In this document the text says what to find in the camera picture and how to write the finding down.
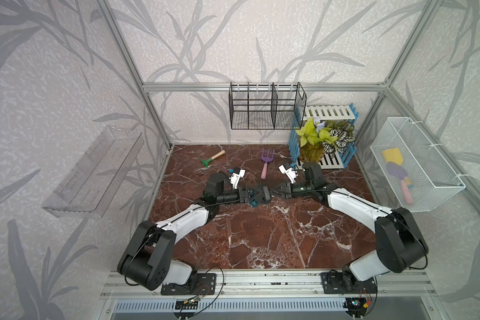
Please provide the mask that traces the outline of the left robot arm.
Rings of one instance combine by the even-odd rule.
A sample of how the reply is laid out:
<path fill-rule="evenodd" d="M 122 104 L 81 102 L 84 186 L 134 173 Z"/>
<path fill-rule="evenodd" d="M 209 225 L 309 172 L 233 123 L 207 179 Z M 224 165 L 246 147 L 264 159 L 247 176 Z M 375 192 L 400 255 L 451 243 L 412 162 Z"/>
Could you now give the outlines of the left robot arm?
<path fill-rule="evenodd" d="M 117 272 L 126 284 L 153 291 L 162 285 L 175 285 L 191 293 L 197 286 L 197 269 L 173 258 L 175 245 L 188 234 L 210 223 L 222 205 L 267 204 L 269 188 L 242 187 L 242 174 L 223 172 L 209 176 L 203 195 L 177 215 L 156 223 L 139 224 L 123 252 Z"/>

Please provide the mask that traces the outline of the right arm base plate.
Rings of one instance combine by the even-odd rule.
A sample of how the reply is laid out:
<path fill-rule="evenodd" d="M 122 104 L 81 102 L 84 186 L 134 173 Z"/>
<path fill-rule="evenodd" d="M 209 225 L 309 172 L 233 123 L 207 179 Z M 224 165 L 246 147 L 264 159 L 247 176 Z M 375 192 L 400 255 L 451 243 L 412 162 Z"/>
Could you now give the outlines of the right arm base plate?
<path fill-rule="evenodd" d="M 349 272 L 330 270 L 320 274 L 321 285 L 325 294 L 375 294 L 378 292 L 375 278 L 366 281 L 357 280 Z"/>

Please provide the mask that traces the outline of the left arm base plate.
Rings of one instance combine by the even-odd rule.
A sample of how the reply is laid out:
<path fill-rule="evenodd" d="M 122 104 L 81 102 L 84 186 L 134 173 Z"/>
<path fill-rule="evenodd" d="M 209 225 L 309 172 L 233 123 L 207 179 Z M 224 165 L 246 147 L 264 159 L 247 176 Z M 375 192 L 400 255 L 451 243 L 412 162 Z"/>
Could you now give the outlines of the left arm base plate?
<path fill-rule="evenodd" d="M 184 285 L 174 283 L 162 285 L 161 294 L 164 296 L 214 295 L 216 283 L 216 273 L 196 273 L 191 275 L 189 281 Z"/>

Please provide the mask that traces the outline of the teal alarm clock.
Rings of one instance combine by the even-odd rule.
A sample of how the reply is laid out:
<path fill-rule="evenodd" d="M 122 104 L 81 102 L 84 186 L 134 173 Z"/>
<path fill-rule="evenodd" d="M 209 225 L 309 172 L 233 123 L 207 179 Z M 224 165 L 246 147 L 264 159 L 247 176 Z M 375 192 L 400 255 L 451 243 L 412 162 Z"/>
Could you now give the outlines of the teal alarm clock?
<path fill-rule="evenodd" d="M 268 205 L 271 203 L 271 194 L 268 186 L 262 185 L 255 189 L 250 189 L 248 191 L 249 204 L 252 207 L 257 207 L 258 205 Z"/>

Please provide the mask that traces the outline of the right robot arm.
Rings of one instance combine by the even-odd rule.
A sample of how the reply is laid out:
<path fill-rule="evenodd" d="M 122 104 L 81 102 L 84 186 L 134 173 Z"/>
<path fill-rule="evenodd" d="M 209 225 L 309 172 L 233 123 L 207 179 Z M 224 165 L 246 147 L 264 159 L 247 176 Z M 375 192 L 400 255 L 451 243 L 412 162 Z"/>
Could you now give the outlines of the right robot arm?
<path fill-rule="evenodd" d="M 377 205 L 328 182 L 318 163 L 303 165 L 305 181 L 302 183 L 296 181 L 297 172 L 292 166 L 280 165 L 279 171 L 289 182 L 280 183 L 271 192 L 274 197 L 310 197 L 346 214 L 375 234 L 375 249 L 343 267 L 345 282 L 362 282 L 386 273 L 401 273 L 412 269 L 420 259 L 428 259 L 429 248 L 409 210 Z"/>

